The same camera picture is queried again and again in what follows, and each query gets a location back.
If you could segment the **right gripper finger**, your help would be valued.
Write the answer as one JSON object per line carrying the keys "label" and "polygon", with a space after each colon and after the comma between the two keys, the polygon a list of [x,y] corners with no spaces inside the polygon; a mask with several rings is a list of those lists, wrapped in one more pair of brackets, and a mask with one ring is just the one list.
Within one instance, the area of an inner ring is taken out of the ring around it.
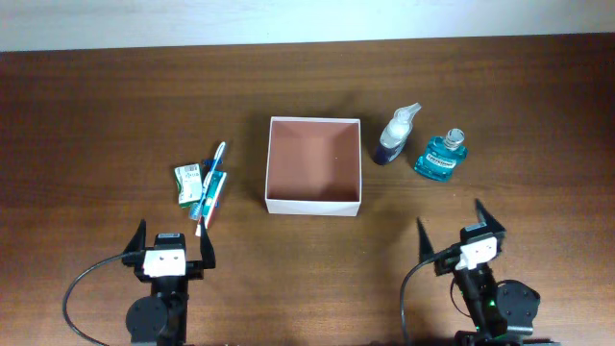
{"label": "right gripper finger", "polygon": [[431,245],[430,238],[420,218],[416,219],[417,231],[419,235],[419,261],[431,260],[435,253]]}
{"label": "right gripper finger", "polygon": [[503,234],[504,226],[485,208],[483,203],[475,200],[476,214],[480,222],[493,234]]}

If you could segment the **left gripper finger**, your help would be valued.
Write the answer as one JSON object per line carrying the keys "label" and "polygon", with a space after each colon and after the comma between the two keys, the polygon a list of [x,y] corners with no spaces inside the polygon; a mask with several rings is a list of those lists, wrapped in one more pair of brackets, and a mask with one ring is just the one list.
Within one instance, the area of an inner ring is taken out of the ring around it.
{"label": "left gripper finger", "polygon": [[216,267],[215,252],[214,252],[211,240],[209,238],[204,220],[199,221],[199,227],[201,231],[200,232],[200,252],[202,256],[203,268],[213,269]]}
{"label": "left gripper finger", "polygon": [[135,234],[132,236],[131,240],[125,247],[123,253],[139,253],[145,249],[145,240],[146,240],[146,220],[141,219]]}

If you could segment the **green white soap packet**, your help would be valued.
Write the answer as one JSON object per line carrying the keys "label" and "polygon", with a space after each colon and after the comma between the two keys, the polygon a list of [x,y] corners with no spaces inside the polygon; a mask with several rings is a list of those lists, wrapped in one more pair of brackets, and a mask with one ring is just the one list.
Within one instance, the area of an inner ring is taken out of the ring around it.
{"label": "green white soap packet", "polygon": [[189,208],[202,196],[201,166],[198,163],[179,166],[174,169],[174,174],[178,187],[178,204],[181,208]]}

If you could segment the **blue mouthwash bottle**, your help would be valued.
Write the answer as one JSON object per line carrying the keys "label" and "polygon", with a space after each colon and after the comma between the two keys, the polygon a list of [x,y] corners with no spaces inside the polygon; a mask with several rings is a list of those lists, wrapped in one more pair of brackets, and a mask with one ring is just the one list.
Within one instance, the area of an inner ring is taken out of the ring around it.
{"label": "blue mouthwash bottle", "polygon": [[448,182],[455,168],[467,158],[464,139],[464,132],[458,128],[451,129],[445,136],[433,136],[425,152],[415,162],[414,170],[431,180]]}

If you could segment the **clear pump soap bottle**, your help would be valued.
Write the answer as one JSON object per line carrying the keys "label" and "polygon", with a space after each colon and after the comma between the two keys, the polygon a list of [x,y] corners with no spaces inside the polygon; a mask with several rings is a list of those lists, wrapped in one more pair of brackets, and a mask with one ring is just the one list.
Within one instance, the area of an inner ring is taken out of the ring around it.
{"label": "clear pump soap bottle", "polygon": [[401,154],[413,129],[413,119],[421,109],[420,103],[414,103],[395,110],[393,117],[381,133],[374,155],[376,164],[389,164]]}

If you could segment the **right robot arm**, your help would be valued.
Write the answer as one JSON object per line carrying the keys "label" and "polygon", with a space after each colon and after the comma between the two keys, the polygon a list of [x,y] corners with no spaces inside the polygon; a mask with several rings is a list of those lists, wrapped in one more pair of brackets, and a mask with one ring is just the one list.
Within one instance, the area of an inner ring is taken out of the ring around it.
{"label": "right robot arm", "polygon": [[541,297],[516,280],[496,281],[488,262],[503,250],[505,227],[475,201],[478,222],[459,231],[460,241],[436,253],[421,222],[420,263],[432,264],[437,276],[451,274],[475,329],[459,331],[455,345],[521,345],[533,334],[533,319]]}

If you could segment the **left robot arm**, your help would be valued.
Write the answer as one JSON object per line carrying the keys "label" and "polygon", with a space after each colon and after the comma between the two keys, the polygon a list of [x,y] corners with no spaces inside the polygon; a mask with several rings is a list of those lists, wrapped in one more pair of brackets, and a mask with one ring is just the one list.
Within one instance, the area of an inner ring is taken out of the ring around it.
{"label": "left robot arm", "polygon": [[126,313],[126,328],[133,345],[186,344],[188,283],[202,280],[204,271],[216,266],[215,252],[203,220],[196,228],[201,258],[186,258],[185,236],[158,234],[147,247],[146,222],[141,221],[123,251],[122,264],[134,269],[150,294],[136,300]]}

